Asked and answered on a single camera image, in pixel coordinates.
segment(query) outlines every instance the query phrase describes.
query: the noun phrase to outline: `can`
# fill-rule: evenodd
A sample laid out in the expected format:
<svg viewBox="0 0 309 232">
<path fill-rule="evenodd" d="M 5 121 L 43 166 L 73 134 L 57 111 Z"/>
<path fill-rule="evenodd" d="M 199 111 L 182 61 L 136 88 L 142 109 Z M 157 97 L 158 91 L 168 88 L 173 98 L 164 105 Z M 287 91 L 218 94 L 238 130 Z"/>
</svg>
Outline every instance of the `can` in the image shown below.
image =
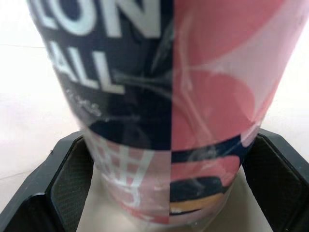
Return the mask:
<svg viewBox="0 0 309 232">
<path fill-rule="evenodd" d="M 112 197 L 179 225 L 226 202 L 308 0 L 28 0 Z"/>
</svg>

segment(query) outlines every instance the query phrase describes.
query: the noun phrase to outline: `beverage can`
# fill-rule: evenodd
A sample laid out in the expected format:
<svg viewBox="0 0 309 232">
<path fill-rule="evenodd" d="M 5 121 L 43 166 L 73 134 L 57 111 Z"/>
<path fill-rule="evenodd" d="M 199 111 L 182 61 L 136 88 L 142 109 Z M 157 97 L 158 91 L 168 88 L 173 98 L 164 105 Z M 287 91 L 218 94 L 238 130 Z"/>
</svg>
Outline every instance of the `beverage can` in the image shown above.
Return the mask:
<svg viewBox="0 0 309 232">
<path fill-rule="evenodd" d="M 28 0 L 114 200 L 143 220 L 226 202 L 308 0 Z"/>
</svg>

